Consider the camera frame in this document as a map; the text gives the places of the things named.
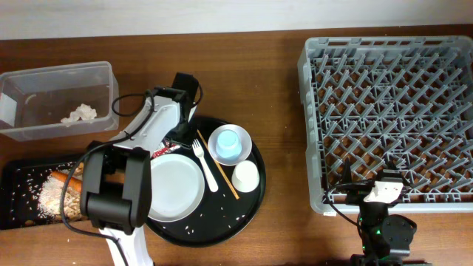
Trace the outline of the white tissue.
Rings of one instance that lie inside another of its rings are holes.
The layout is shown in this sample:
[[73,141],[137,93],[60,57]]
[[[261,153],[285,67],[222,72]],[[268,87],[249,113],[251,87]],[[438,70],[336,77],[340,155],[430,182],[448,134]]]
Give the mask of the white tissue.
[[93,120],[97,117],[97,111],[91,106],[82,103],[75,111],[70,112],[69,117],[61,119],[62,123],[72,123],[79,120]]

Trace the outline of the white plate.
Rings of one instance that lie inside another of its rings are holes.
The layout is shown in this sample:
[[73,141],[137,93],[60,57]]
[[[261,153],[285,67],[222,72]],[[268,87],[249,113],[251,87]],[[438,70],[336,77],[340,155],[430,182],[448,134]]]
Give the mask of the white plate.
[[151,161],[152,203],[149,218],[176,222],[200,204],[205,180],[200,167],[181,154],[166,154]]

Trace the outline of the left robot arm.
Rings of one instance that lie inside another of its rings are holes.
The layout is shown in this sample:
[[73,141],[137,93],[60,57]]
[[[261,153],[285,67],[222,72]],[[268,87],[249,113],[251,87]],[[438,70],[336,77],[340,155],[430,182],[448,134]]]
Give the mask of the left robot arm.
[[89,145],[81,213],[106,239],[116,265],[153,265],[143,228],[152,202],[152,155],[163,140],[191,145],[191,118],[202,98],[199,81],[178,72],[170,87],[146,91],[141,110],[122,132]]

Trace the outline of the red snack wrapper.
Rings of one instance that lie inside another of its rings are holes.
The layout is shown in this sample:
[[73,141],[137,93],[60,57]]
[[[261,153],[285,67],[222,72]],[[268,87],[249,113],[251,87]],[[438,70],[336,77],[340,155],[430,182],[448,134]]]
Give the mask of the red snack wrapper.
[[180,145],[173,143],[170,140],[165,139],[160,143],[157,149],[153,152],[152,159],[155,159],[165,154],[170,154],[180,148],[181,148]]

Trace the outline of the rice and food scraps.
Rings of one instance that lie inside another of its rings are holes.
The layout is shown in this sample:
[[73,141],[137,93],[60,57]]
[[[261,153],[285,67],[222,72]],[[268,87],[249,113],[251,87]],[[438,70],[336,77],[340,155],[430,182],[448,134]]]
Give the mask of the rice and food scraps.
[[[80,163],[72,174],[64,196],[64,213],[71,222],[84,219],[79,206],[83,169],[84,164]],[[61,221],[61,194],[68,174],[69,170],[52,171],[43,183],[38,195],[39,218],[49,219],[53,222]]]

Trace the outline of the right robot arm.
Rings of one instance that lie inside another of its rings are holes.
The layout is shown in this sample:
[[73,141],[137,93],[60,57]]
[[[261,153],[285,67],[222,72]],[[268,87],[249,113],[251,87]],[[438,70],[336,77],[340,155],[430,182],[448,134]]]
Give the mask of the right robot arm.
[[397,205],[406,181],[389,163],[376,177],[352,181],[351,163],[345,160],[340,189],[347,192],[345,203],[359,208],[355,225],[362,241],[362,254],[350,257],[351,265],[402,265],[410,255],[417,224],[389,209]]

